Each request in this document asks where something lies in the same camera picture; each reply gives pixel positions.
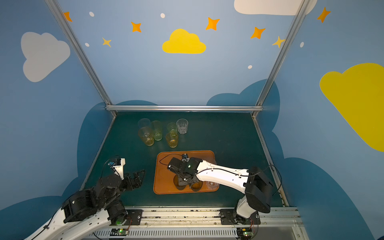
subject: green tabletop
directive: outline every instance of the green tabletop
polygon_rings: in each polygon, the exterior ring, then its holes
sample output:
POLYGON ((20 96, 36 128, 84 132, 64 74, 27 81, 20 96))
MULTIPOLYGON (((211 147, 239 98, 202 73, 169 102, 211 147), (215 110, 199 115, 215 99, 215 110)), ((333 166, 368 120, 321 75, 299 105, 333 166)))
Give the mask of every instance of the green tabletop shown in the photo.
MULTIPOLYGON (((231 168, 268 167, 263 148, 249 113, 173 113, 122 112, 119 113, 95 162, 85 188, 94 186, 104 163, 114 155, 126 159, 124 172, 146 170, 142 187, 125 192, 121 200, 126 206, 205 206, 234 207, 244 195, 221 185, 216 192, 157 195, 153 191, 156 157, 160 152, 211 150, 218 165, 231 168), (142 118, 163 123, 163 139, 148 147, 137 135, 137 122, 142 118), (188 120, 188 132, 179 134, 179 144, 170 148, 165 140, 166 125, 180 118, 188 120)), ((265 171, 273 181, 271 171, 265 171)), ((112 174, 108 167, 103 176, 112 174)), ((275 194, 272 207, 282 207, 275 194)))

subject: wall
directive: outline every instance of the wall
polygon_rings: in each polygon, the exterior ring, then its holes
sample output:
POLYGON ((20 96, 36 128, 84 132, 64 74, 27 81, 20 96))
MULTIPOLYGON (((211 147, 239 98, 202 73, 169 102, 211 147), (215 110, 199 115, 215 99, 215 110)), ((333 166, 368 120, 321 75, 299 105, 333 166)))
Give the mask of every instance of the wall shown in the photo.
POLYGON ((311 240, 384 235, 383 9, 319 0, 257 117, 311 240))
POLYGON ((269 2, 59 0, 112 102, 157 105, 254 105, 216 95, 268 77, 301 1, 269 2))
POLYGON ((0 239, 12 240, 80 188, 112 117, 43 0, 2 2, 0 22, 0 239))

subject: blue wall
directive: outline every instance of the blue wall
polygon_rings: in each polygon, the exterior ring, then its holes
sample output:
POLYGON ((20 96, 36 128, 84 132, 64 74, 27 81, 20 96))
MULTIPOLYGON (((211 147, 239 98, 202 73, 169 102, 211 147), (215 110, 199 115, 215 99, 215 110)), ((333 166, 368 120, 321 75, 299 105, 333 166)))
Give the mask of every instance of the blue wall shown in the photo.
POLYGON ((21 239, 80 188, 112 116, 70 46, 41 81, 24 74, 24 33, 69 45, 43 0, 2 2, 0 22, 0 239, 21 239))
POLYGON ((279 52, 273 44, 278 36, 285 38, 293 20, 291 15, 242 14, 234 0, 59 3, 70 13, 70 25, 114 104, 142 100, 157 105, 207 105, 215 95, 240 94, 268 77, 279 52), (216 31, 206 30, 208 18, 220 19, 216 31), (131 22, 141 23, 141 32, 133 32, 131 22), (260 39, 251 39, 255 27, 265 28, 260 39), (164 52, 163 43, 179 28, 197 34, 206 50, 201 54, 164 52), (111 47, 103 45, 103 38, 111 40, 111 47))
MULTIPOLYGON (((384 66, 383 9, 383 1, 318 0, 257 117, 311 240, 384 235, 384 152, 364 142, 319 85, 331 71, 361 63, 384 66), (317 18, 324 7, 331 13, 322 23, 317 18)), ((365 101, 357 97, 355 103, 377 104, 365 101)))

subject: cup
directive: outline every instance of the cup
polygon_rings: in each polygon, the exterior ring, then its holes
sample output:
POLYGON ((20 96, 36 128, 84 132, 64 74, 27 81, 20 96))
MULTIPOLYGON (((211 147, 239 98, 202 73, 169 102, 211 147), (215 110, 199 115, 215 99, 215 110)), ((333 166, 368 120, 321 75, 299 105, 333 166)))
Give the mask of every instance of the cup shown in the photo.
POLYGON ((172 134, 177 134, 177 125, 174 122, 171 122, 167 125, 168 132, 172 134))
POLYGON ((177 133, 167 133, 166 140, 168 145, 171 148, 177 147, 177 144, 179 143, 179 135, 177 133))
POLYGON ((148 118, 142 118, 137 122, 139 129, 143 127, 151 127, 151 121, 148 118))
POLYGON ((188 121, 184 118, 182 119, 179 119, 177 122, 176 122, 176 125, 177 125, 177 129, 179 131, 180 134, 186 134, 187 133, 187 130, 188 130, 188 121))
POLYGON ((163 125, 160 121, 151 122, 153 138, 156 141, 160 141, 163 138, 163 125))
POLYGON ((152 129, 150 127, 140 128, 138 135, 147 146, 152 146, 153 143, 155 142, 152 135, 152 129))

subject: yellow star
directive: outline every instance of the yellow star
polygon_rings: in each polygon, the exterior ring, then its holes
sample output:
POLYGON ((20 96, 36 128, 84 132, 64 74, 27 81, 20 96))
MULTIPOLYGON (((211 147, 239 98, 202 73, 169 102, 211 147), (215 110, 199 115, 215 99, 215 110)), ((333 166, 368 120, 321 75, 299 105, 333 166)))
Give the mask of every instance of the yellow star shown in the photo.
POLYGON ((272 44, 272 46, 273 46, 273 45, 277 45, 277 46, 279 46, 279 48, 280 48, 281 43, 284 42, 285 39, 281 40, 281 39, 280 39, 280 36, 278 36, 277 38, 278 38, 278 39, 277 39, 277 42, 274 43, 274 44, 272 44))
POLYGON ((111 46, 109 45, 109 42, 112 41, 112 40, 108 40, 108 41, 107 41, 107 40, 105 40, 104 38, 103 38, 103 40, 104 40, 103 45, 108 45, 109 47, 111 47, 111 46))
POLYGON ((70 18, 70 12, 66 12, 66 13, 64 13, 64 16, 65 16, 65 18, 68 20, 68 21, 72 21, 72 19, 70 18))
POLYGON ((251 36, 251 39, 252 38, 258 38, 260 39, 262 37, 262 33, 263 31, 265 30, 265 28, 263 29, 258 29, 257 27, 255 27, 255 32, 253 33, 253 35, 251 36))
POLYGON ((327 11, 325 8, 323 10, 323 12, 321 13, 321 15, 317 18, 317 19, 320 19, 321 22, 323 23, 324 22, 324 19, 327 17, 327 15, 330 13, 331 11, 327 11))
POLYGON ((140 30, 141 23, 135 24, 135 23, 131 22, 131 24, 133 26, 132 32, 137 31, 137 32, 141 33, 141 30, 140 30))
POLYGON ((205 30, 213 29, 216 31, 216 24, 218 21, 219 21, 219 19, 213 20, 213 19, 208 18, 208 26, 205 30))

